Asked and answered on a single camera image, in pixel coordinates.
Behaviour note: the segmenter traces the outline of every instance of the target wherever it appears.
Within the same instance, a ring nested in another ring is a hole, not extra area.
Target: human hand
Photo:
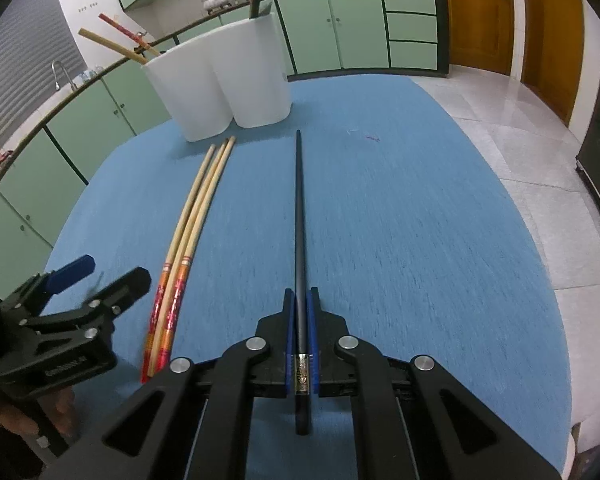
[[[66,388],[38,399],[52,424],[62,435],[68,437],[73,435],[75,429],[74,398],[74,391]],[[20,436],[38,434],[38,425],[10,404],[0,407],[0,425]]]

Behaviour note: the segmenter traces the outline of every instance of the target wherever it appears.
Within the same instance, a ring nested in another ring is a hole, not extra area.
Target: white container
[[[289,115],[291,96],[273,14],[230,23],[205,36],[238,126],[274,124]]]
[[[234,116],[208,60],[208,34],[191,38],[143,66],[189,141],[221,134]]]

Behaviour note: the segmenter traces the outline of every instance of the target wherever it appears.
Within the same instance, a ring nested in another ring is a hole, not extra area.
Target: window
[[[86,69],[60,1],[13,0],[0,17],[0,146],[56,91],[53,60],[71,78]]]

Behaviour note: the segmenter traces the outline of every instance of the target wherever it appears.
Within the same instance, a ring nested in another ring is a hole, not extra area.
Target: tile floor
[[[524,85],[453,66],[413,77],[496,173],[536,242],[562,314],[571,363],[572,422],[600,409],[600,215],[576,174],[580,143]]]

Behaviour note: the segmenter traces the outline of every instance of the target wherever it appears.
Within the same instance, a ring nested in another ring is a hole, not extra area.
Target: brown door
[[[568,124],[582,68],[582,0],[525,0],[525,12],[522,82]]]
[[[509,75],[513,0],[449,0],[450,62]]]

